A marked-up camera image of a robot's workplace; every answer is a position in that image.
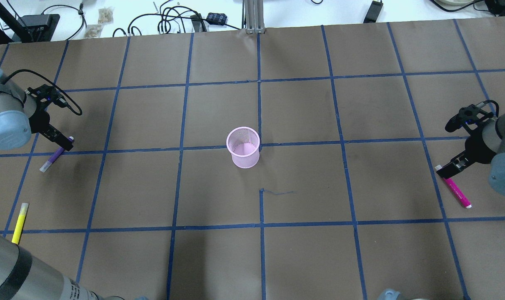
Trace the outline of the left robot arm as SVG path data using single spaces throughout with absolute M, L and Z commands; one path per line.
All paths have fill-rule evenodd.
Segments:
M 20 88 L 13 78 L 30 73 L 45 81 L 37 88 Z M 66 151 L 73 142 L 50 124 L 47 107 L 51 104 L 68 108 L 77 116 L 82 108 L 51 80 L 33 70 L 16 70 L 7 75 L 0 69 L 0 150 L 21 148 L 33 134 L 39 133 Z

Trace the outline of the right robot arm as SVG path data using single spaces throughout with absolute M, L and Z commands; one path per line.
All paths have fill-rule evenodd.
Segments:
M 475 163 L 490 165 L 487 181 L 494 191 L 505 196 L 505 113 L 499 112 L 498 103 L 487 100 L 460 108 L 447 122 L 445 131 L 464 128 L 468 138 L 464 151 L 437 169 L 440 178 L 451 179 Z

